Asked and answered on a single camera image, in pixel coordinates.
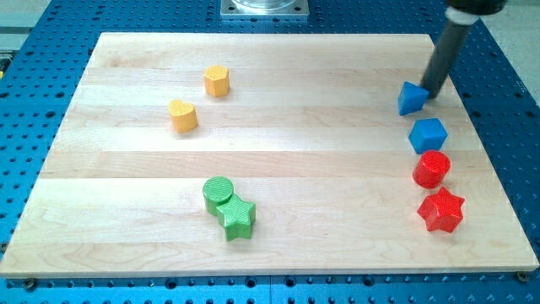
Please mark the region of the silver robot base mount plate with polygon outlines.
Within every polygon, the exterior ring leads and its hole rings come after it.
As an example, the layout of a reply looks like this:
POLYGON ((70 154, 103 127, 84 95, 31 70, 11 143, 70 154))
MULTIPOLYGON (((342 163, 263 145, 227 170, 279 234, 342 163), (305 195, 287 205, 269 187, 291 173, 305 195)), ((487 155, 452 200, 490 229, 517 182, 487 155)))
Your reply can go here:
POLYGON ((308 0, 220 0, 222 19, 307 19, 308 0))

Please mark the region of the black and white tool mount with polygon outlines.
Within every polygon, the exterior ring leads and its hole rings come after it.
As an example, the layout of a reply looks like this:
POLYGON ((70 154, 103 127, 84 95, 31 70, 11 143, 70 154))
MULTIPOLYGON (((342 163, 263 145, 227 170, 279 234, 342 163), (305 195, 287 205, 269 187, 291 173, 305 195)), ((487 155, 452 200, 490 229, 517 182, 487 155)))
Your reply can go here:
POLYGON ((454 24, 473 25, 481 16, 501 12, 507 0, 446 0, 446 18, 454 24))

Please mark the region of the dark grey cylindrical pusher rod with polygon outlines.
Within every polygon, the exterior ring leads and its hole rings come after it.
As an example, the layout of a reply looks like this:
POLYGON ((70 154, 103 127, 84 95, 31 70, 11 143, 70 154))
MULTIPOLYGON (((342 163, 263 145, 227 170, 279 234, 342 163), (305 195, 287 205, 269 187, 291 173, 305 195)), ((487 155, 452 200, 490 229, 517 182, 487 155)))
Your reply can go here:
POLYGON ((446 22, 420 81, 420 86, 429 92, 429 99, 440 93, 472 27, 472 24, 458 24, 452 20, 446 22))

